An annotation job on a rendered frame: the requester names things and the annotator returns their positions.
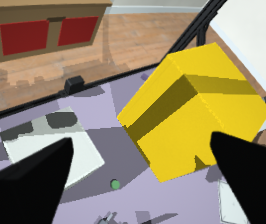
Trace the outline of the green cylinder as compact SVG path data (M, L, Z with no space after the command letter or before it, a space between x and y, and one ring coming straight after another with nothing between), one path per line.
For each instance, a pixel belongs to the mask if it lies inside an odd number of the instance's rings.
M118 189L119 186L120 186L120 183L117 180L114 180L114 181L111 182L111 188L112 189L114 189L114 190Z

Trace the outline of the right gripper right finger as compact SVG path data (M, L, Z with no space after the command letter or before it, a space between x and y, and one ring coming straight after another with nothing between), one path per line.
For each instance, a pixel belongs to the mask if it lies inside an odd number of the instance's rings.
M210 148L250 224L266 224L266 147L213 131Z

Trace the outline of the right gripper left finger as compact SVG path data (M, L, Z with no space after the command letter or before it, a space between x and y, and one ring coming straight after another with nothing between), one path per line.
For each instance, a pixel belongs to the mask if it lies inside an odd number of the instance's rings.
M52 224L74 155L64 137L0 170L0 224Z

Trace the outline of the yellow box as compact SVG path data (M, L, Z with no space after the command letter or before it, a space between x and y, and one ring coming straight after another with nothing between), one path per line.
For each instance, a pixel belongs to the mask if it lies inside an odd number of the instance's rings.
M164 182L217 164L213 131L252 142L266 104L212 43L168 54L117 119Z

